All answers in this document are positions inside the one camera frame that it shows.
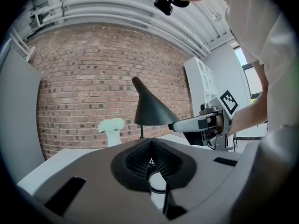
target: white cabinet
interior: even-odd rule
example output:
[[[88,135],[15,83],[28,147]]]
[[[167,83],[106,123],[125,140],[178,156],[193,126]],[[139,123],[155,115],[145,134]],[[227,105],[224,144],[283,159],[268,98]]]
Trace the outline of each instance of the white cabinet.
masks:
[[[184,64],[192,99],[193,116],[199,116],[200,106],[217,96],[214,74],[196,57]]]

